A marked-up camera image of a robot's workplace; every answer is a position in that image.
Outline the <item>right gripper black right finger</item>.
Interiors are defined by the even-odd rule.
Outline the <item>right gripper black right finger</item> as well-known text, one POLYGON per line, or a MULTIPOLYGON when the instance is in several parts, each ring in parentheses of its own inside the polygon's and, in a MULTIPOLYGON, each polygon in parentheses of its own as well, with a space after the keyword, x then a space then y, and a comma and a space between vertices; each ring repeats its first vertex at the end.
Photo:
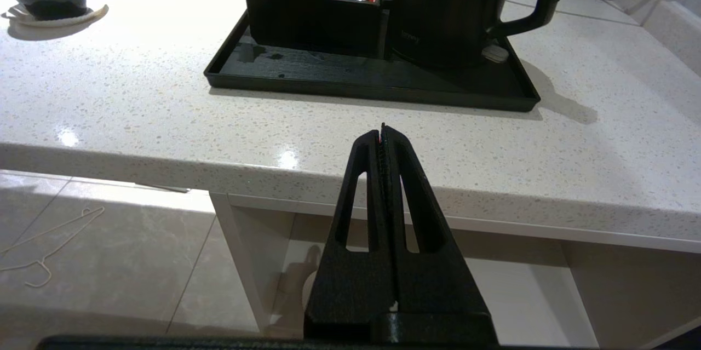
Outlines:
POLYGON ((397 310, 386 342, 497 342, 480 290, 403 133, 382 128, 397 310))

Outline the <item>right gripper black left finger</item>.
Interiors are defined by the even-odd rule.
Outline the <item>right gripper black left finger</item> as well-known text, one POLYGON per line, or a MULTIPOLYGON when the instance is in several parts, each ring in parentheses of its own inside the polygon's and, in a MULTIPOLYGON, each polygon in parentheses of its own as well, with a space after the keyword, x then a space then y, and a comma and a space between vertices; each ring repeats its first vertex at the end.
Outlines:
POLYGON ((378 157, 379 132, 355 140, 336 203, 330 234, 304 313, 304 337, 312 340, 371 340, 379 318, 394 303, 378 157), (368 251, 347 248, 358 178, 366 175, 368 251))

